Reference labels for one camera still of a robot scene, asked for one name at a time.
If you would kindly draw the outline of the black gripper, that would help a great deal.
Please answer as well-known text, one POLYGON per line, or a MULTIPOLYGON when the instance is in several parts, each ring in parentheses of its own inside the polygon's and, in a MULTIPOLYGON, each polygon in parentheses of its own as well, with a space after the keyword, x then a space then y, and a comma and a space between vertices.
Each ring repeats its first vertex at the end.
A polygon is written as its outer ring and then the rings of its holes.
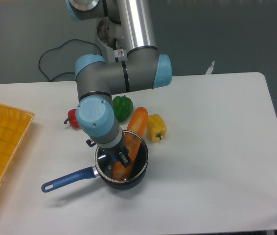
POLYGON ((129 167, 132 164, 132 160, 128 156, 128 150, 126 150, 124 137, 119 138, 119 140, 114 139, 112 142, 105 144, 95 143, 94 140, 88 139, 86 140, 86 144, 89 147, 97 145, 104 152, 107 152, 118 159, 124 167, 129 167))

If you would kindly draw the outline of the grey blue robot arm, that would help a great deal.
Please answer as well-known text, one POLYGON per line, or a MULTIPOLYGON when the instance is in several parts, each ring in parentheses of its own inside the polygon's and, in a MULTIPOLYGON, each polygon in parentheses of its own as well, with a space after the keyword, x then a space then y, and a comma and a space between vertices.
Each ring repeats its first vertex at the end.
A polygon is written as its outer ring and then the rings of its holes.
POLYGON ((132 164, 123 131, 114 116, 112 95, 167 86, 172 66, 160 54, 154 38, 149 3, 146 0, 69 0, 72 18, 106 17, 121 27, 126 59, 107 63, 103 56, 87 54, 75 64, 79 103, 76 119, 80 128, 124 167, 132 164))

